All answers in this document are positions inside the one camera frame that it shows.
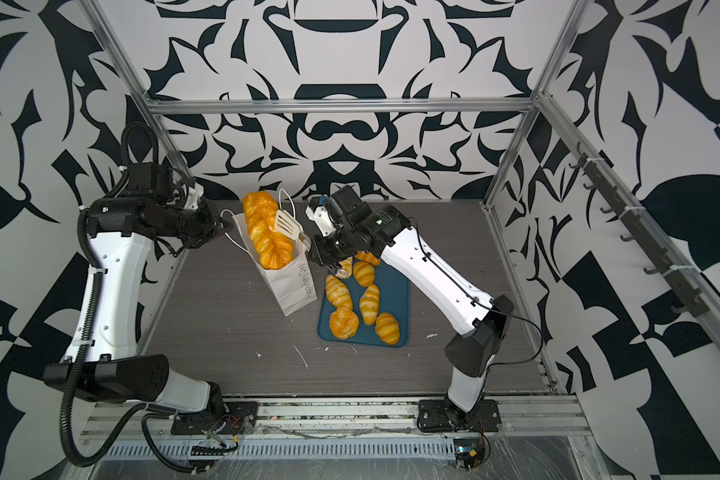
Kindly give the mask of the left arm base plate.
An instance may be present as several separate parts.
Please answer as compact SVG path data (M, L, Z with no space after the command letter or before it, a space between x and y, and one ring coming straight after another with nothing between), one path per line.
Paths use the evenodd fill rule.
M201 435L211 430L218 435L236 435L256 425L259 404L256 401L225 401L199 413L180 414L171 426L171 434Z

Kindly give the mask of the small round striped bun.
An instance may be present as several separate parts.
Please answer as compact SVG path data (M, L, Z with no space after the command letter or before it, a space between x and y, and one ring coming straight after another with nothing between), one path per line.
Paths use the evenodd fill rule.
M359 285L369 287L375 282L375 266L367 261L357 261L353 264L353 277Z

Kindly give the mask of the metal tongs white tips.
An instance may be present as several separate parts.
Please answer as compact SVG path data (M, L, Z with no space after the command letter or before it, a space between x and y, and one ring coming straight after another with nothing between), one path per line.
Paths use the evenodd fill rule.
M311 250L312 244L310 238L304 233L302 225L287 211L276 211L274 228L287 238L299 241L306 251Z

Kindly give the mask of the white paper bag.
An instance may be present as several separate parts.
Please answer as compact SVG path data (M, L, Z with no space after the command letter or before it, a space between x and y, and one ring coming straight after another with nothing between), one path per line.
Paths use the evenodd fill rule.
M278 196L273 198L278 203L279 210L285 210L295 217L295 206L285 190L280 189ZM240 236L239 240L234 240L228 233L227 239L231 240L252 260L285 316L295 313L317 299L313 276L306 256L307 251L299 241L292 240L293 260L287 266L280 270L265 270L261 267L259 254L249 238L244 210L235 213L229 209L223 209L220 214L223 218L231 221L232 230Z

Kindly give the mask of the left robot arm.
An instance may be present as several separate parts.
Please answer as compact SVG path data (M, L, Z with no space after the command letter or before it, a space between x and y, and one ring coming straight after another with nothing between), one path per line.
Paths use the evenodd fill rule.
M75 399L224 415L217 384L174 371L164 355L137 353L138 294L156 238L194 247L210 239L216 225L208 208L183 210L147 196L105 197L82 210L77 234L88 262L85 298L70 345L43 374L44 383L62 393L61 424L70 423Z

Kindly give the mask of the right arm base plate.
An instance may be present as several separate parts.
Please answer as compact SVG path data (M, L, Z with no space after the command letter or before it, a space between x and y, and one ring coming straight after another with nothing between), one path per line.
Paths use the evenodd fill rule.
M494 400L480 400L469 412L459 409L446 398L418 402L417 428L424 433L498 432L502 424Z

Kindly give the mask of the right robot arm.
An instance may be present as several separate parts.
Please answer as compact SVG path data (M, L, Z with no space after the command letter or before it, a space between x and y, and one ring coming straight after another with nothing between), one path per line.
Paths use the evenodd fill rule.
M429 247L414 220L393 206L374 211L359 202L344 209L334 201L314 200L305 213L319 230L311 240L312 261L336 267L368 252L404 275L439 308L455 331L445 348L452 365L446 404L463 416L474 414L514 304L472 285Z

